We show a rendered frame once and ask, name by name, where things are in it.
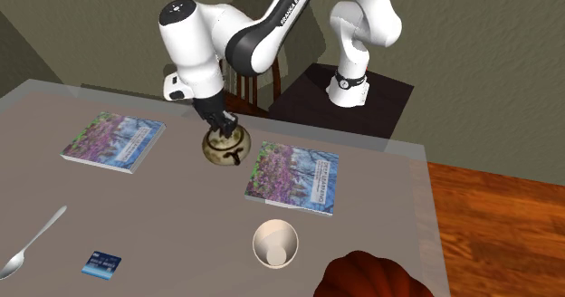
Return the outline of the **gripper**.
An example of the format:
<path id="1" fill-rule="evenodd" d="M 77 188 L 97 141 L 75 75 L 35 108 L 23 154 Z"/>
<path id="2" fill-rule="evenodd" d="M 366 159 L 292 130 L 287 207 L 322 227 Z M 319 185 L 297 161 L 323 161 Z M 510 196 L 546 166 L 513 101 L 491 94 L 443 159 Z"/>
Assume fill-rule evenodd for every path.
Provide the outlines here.
<path id="1" fill-rule="evenodd" d="M 193 106 L 198 115 L 210 123 L 212 131 L 230 138 L 238 125 L 238 118 L 225 110 L 224 91 L 208 98 L 194 98 Z"/>

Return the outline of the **beige round pot dark markings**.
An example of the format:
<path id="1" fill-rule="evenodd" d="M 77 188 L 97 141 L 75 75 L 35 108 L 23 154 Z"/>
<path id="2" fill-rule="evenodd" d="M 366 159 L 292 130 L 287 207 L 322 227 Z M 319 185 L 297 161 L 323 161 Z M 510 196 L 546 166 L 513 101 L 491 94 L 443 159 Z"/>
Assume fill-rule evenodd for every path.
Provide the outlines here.
<path id="1" fill-rule="evenodd" d="M 219 166 L 238 166 L 248 156 L 251 150 L 249 132 L 238 125 L 229 138 L 223 136 L 220 129 L 209 130 L 202 141 L 202 151 L 205 157 Z"/>

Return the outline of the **brown wooden chair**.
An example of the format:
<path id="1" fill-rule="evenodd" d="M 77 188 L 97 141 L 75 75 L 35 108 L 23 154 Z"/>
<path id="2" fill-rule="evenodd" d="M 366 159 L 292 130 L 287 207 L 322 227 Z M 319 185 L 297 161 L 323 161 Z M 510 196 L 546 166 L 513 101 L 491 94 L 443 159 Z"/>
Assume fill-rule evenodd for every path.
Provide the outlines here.
<path id="1" fill-rule="evenodd" d="M 267 118 L 269 113 L 258 106 L 258 77 L 242 76 L 235 72 L 225 60 L 219 61 L 225 80 L 225 101 L 229 111 Z"/>

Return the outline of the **dark robot stand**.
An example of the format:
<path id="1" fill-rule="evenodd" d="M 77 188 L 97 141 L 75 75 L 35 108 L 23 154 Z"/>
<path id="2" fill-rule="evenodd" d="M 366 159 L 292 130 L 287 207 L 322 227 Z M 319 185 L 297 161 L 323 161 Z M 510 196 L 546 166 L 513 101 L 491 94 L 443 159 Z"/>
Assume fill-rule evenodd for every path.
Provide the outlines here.
<path id="1" fill-rule="evenodd" d="M 334 105 L 325 91 L 337 68 L 313 63 L 269 107 L 269 116 L 325 129 L 389 139 L 414 87 L 368 72 L 369 93 L 363 106 Z"/>

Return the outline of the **book with purple flower cover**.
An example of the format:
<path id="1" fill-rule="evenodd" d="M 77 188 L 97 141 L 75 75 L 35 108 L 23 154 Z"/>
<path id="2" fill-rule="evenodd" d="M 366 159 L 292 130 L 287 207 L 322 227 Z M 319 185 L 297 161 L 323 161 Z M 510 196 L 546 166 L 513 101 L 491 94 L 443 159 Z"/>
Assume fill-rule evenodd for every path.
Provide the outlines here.
<path id="1" fill-rule="evenodd" d="M 165 129 L 161 121 L 104 111 L 60 155 L 70 161 L 133 174 Z"/>
<path id="2" fill-rule="evenodd" d="M 244 197 L 332 216 L 338 168 L 335 153 L 265 141 Z"/>

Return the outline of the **beige cup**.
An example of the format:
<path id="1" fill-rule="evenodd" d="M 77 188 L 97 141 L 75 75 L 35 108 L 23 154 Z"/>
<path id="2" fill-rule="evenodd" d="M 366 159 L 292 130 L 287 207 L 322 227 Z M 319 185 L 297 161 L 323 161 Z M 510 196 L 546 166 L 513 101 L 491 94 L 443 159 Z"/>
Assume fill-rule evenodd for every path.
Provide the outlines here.
<path id="1" fill-rule="evenodd" d="M 257 260 L 270 269 L 282 269 L 292 262 L 299 237 L 291 224 L 281 219 L 262 223 L 255 231 L 252 248 Z"/>

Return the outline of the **blue card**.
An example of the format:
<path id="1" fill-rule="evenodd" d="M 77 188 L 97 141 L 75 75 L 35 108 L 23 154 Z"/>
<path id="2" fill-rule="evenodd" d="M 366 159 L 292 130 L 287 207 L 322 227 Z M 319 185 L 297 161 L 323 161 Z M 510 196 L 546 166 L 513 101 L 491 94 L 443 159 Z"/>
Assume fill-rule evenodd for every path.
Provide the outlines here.
<path id="1" fill-rule="evenodd" d="M 118 256 L 94 251 L 87 263 L 82 267 L 81 272 L 108 281 L 115 273 L 120 262 L 121 258 Z"/>

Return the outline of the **reddish brown rounded chair back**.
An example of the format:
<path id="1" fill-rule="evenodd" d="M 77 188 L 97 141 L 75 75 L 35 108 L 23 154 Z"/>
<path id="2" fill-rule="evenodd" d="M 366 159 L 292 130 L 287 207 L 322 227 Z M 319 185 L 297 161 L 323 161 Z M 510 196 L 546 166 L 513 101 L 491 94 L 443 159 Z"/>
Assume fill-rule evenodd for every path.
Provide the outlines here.
<path id="1" fill-rule="evenodd" d="M 364 251 L 332 260 L 313 297 L 434 297 L 398 263 Z"/>

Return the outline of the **silver spoon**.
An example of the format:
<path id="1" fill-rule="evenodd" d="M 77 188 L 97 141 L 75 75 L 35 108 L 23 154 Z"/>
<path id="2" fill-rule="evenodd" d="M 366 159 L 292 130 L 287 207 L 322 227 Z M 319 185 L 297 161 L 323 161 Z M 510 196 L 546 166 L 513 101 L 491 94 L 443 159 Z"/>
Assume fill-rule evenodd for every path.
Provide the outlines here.
<path id="1" fill-rule="evenodd" d="M 67 206 L 60 207 L 47 223 L 40 229 L 40 231 L 17 253 L 15 254 L 0 270 L 0 281 L 8 278 L 16 273 L 24 264 L 25 251 L 32 245 L 46 230 L 48 230 L 67 210 Z"/>

